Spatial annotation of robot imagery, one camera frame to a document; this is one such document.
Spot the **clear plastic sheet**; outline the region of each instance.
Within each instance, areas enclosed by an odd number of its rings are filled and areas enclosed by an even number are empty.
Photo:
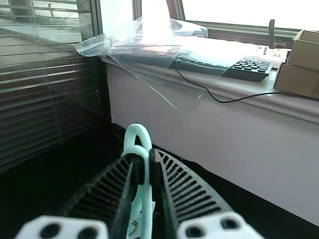
[[[75,49],[83,56],[98,56],[124,68],[139,79],[161,84],[176,67],[219,77],[239,60],[221,51],[218,44],[211,45],[207,37],[205,27],[190,22],[140,17],[85,40]]]

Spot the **window frame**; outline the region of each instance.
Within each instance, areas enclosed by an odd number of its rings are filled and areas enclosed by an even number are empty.
[[[185,20],[182,0],[166,0],[171,18]],[[229,24],[222,22],[192,21],[208,29],[208,38],[228,41],[239,41],[256,45],[269,45],[269,28],[266,26],[252,26]],[[300,29],[276,28],[274,29],[275,48],[289,48],[293,44],[293,37]]]

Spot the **window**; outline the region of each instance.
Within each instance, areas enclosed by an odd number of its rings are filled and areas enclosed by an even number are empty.
[[[0,0],[0,171],[96,127],[97,64],[88,0]]]
[[[275,20],[275,47],[290,48],[300,29],[319,30],[318,2],[236,0],[167,0],[172,18],[208,28],[210,38],[268,45],[268,26]]]

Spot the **dark floor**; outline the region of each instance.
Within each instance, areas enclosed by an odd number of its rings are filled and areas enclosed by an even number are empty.
[[[93,131],[0,174],[1,239],[12,239],[25,222],[35,217],[55,214],[77,189],[118,158],[122,146],[116,131],[116,127]],[[196,163],[183,162],[211,184],[266,239],[319,238],[317,226]]]

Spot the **window sill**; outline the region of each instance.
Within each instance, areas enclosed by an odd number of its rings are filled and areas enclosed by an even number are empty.
[[[142,64],[135,65],[135,70],[141,72],[149,72],[150,75],[152,75],[152,73],[154,75],[161,75],[163,71],[162,68],[156,66],[148,66]],[[276,90],[273,89],[276,77],[275,70],[271,71],[269,77],[265,78],[262,82],[259,83],[211,76],[206,74],[198,74],[187,71],[180,72],[187,79],[190,79],[191,81],[200,85],[206,86],[211,91],[211,93],[231,99],[238,99],[265,92],[276,92]],[[198,88],[204,91],[203,88],[192,85],[191,83],[183,80],[174,69],[167,69],[162,79],[193,88]],[[243,100],[243,102],[319,123],[319,101],[315,99],[287,95],[264,95],[249,98]]]

